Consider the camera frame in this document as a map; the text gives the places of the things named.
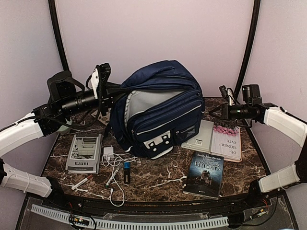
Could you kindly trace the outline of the navy blue student backpack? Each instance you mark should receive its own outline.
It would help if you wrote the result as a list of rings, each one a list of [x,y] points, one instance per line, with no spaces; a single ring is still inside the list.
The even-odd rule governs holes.
[[[196,136],[205,112],[202,89],[177,60],[159,61],[130,75],[114,102],[104,137],[113,133],[133,156],[160,158]]]

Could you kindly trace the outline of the Wuthering Heights dark book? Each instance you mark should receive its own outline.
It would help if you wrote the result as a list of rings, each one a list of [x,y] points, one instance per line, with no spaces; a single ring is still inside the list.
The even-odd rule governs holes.
[[[195,151],[183,193],[218,200],[223,176],[224,158]]]

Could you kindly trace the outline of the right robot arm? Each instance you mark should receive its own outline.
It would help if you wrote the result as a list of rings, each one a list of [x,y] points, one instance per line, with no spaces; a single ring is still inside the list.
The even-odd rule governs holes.
[[[307,123],[273,103],[264,103],[257,84],[242,86],[243,102],[239,103],[232,89],[220,86],[226,103],[209,112],[220,120],[239,121],[249,119],[272,128],[292,140],[301,149],[298,159],[284,168],[251,183],[245,204],[255,208],[263,201],[263,195],[274,190],[287,189],[307,182]]]

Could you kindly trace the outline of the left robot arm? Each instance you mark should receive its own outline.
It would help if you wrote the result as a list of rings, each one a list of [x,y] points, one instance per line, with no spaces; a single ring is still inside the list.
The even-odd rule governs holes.
[[[0,155],[4,156],[27,142],[59,132],[61,127],[77,131],[88,129],[93,123],[72,125],[69,124],[69,118],[83,111],[97,110],[99,115],[105,114],[117,96],[129,93],[129,89],[108,82],[109,76],[109,67],[97,66],[88,79],[93,86],[91,90],[85,90],[85,86],[75,80],[68,70],[48,79],[48,103],[0,130]],[[28,174],[4,161],[0,162],[0,185],[48,197],[57,209],[63,209],[68,204],[56,179]]]

